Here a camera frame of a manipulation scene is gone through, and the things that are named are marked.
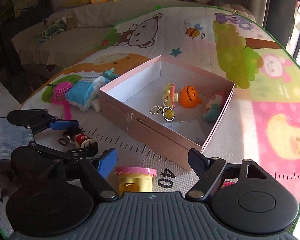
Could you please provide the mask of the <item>blue tissue pack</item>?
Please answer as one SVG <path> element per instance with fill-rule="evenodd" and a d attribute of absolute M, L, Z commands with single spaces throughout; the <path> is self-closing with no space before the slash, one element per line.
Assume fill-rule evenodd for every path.
<path fill-rule="evenodd" d="M 109 79 L 101 75 L 87 75 L 70 88 L 65 95 L 66 101 L 85 112 L 98 97 L 99 89 L 109 82 Z"/>

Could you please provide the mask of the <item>orange pumpkin toy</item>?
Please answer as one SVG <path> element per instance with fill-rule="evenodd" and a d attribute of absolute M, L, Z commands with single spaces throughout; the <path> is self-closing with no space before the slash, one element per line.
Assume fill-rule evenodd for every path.
<path fill-rule="evenodd" d="M 186 108 L 194 108 L 202 103 L 197 90 L 193 86 L 185 86 L 181 90 L 179 103 Z"/>

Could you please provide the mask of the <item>green cloth on sofa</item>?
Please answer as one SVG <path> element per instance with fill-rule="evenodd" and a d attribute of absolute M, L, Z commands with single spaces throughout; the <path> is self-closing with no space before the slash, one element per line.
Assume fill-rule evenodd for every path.
<path fill-rule="evenodd" d="M 63 33 L 67 29 L 67 20 L 65 17 L 56 19 L 41 34 L 40 44 L 50 41 L 54 36 Z"/>

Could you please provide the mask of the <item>pink cardboard box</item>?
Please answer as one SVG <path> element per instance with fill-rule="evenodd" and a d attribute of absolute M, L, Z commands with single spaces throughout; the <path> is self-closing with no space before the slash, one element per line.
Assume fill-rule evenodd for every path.
<path fill-rule="evenodd" d="M 103 86 L 99 96 L 109 121 L 189 170 L 188 151 L 206 149 L 234 88 L 228 79 L 158 56 Z"/>

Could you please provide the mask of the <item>pink pig figurine toy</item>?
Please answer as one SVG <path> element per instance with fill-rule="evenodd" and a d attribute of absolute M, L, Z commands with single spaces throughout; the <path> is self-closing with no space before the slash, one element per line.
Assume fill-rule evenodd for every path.
<path fill-rule="evenodd" d="M 203 119 L 206 122 L 216 122 L 225 104 L 223 93 L 213 94 L 205 105 Z"/>

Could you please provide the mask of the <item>teal plastic toy faucet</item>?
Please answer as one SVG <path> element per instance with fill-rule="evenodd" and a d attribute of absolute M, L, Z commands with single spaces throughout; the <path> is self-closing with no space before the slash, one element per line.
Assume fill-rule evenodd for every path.
<path fill-rule="evenodd" d="M 114 68 L 111 68 L 110 70 L 105 70 L 101 76 L 109 81 L 113 81 L 117 77 L 119 77 L 119 74 L 114 73 Z"/>

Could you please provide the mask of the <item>pink plastic strainer basket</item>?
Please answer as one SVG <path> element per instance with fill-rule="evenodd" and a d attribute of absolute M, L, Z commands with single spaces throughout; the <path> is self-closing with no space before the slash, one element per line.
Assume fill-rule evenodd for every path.
<path fill-rule="evenodd" d="M 71 120 L 70 103 L 66 100 L 67 92 L 72 88 L 72 83 L 69 81 L 61 82 L 53 86 L 51 102 L 55 105 L 61 105 L 64 109 L 64 119 Z"/>

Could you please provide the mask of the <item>cheese keychain with yellow bell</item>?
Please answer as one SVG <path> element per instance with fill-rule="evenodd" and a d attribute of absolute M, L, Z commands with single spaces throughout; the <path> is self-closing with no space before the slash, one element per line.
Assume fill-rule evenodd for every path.
<path fill-rule="evenodd" d="M 166 121 L 172 122 L 175 117 L 174 108 L 176 102 L 178 102 L 178 93 L 175 91 L 175 84 L 167 83 L 164 85 L 162 105 L 153 106 L 149 113 L 151 115 L 161 114 Z"/>

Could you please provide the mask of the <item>small red white bottle toy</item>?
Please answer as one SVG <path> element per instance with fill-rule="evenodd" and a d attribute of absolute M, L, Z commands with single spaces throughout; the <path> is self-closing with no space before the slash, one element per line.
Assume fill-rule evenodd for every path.
<path fill-rule="evenodd" d="M 76 148 L 86 148 L 94 143 L 93 139 L 79 127 L 70 127 L 63 133 L 63 138 L 76 146 Z"/>

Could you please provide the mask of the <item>colourful cartoon play mat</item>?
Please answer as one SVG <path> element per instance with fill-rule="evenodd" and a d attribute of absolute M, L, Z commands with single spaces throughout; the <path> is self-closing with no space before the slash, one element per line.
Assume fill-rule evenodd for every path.
<path fill-rule="evenodd" d="M 300 239 L 300 67 L 236 18 L 118 24 L 0 114 L 4 238 Z"/>

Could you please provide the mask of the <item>beige sofa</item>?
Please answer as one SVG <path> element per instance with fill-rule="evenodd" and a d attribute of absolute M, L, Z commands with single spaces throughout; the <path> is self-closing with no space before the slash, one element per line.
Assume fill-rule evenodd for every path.
<path fill-rule="evenodd" d="M 119 0 L 91 4 L 90 0 L 50 0 L 54 12 L 12 38 L 21 64 L 31 69 L 57 66 L 66 68 L 93 49 L 118 23 L 151 12 L 155 7 L 196 7 L 182 0 Z M 263 24 L 268 0 L 212 0 L 211 5 L 245 14 Z M 40 44 L 42 32 L 56 19 L 65 17 L 67 29 Z"/>

